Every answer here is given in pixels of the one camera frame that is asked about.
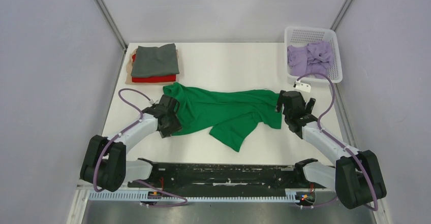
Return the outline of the green t shirt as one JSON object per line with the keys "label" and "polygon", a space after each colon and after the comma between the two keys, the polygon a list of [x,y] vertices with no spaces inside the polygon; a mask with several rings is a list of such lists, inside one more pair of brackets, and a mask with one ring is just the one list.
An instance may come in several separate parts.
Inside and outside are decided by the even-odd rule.
{"label": "green t shirt", "polygon": [[178,136],[210,129],[213,138],[239,152],[259,123],[275,130],[282,127],[282,115],[275,110],[279,95],[271,90],[216,92],[175,82],[164,86],[163,93],[179,101]]}

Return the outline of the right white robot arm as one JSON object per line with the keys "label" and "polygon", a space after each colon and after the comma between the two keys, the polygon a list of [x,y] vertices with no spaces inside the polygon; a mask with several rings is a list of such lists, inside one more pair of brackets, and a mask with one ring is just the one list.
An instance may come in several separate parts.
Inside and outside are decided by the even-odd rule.
{"label": "right white robot arm", "polygon": [[306,102],[298,91],[280,91],[276,111],[284,116],[289,130],[312,144],[330,162],[326,166],[309,158],[295,164],[294,182],[299,187],[319,184],[336,193],[348,209],[374,203],[387,196],[386,184],[377,156],[361,151],[330,133],[312,114],[315,99]]}

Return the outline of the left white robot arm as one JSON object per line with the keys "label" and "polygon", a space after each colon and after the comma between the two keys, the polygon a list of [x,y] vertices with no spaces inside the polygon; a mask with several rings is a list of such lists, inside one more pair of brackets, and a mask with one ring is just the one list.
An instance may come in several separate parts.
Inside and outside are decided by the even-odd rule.
{"label": "left white robot arm", "polygon": [[159,183],[160,174],[152,162],[144,159],[128,161],[127,154],[145,137],[158,132],[162,138],[179,132],[182,126],[177,113],[180,102],[163,95],[159,102],[139,112],[123,130],[111,136],[93,136],[88,144],[80,179],[92,183],[95,191],[117,191],[124,183],[141,180],[147,187]]}

